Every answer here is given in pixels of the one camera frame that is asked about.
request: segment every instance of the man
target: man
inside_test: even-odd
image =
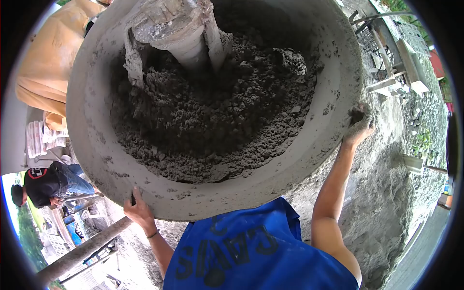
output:
[[[364,106],[314,204],[311,245],[301,241],[299,216],[281,197],[190,223],[173,251],[134,188],[136,204],[127,200],[124,213],[144,229],[164,289],[358,289],[361,270],[337,222],[356,148],[375,130]]]
[[[25,204],[27,197],[36,208],[61,205],[66,192],[94,194],[100,191],[79,177],[84,173],[79,164],[66,165],[58,161],[50,168],[31,168],[24,176],[24,186],[11,186],[11,197],[17,206]]]

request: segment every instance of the building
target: building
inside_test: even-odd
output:
[[[67,245],[59,235],[41,232],[39,233],[39,237],[44,245],[40,251],[47,264],[55,262],[70,251],[69,245]]]

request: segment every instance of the black t-shirt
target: black t-shirt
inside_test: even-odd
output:
[[[60,183],[54,170],[31,168],[24,176],[26,193],[36,208],[50,206],[50,198],[60,192]]]

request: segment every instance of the jeans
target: jeans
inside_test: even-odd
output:
[[[84,173],[79,164],[63,164],[61,173],[68,180],[69,192],[76,193],[77,195],[95,193],[95,189],[93,188],[93,186],[90,183],[86,182],[84,179],[79,177],[78,174]]]

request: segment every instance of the red object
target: red object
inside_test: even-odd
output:
[[[433,71],[435,72],[437,78],[440,79],[442,77],[445,77],[445,71],[443,69],[441,60],[438,57],[438,53],[436,50],[430,51],[430,61],[432,62]]]
[[[453,103],[446,103],[446,107],[448,108],[448,111],[454,113],[454,106],[453,106]]]

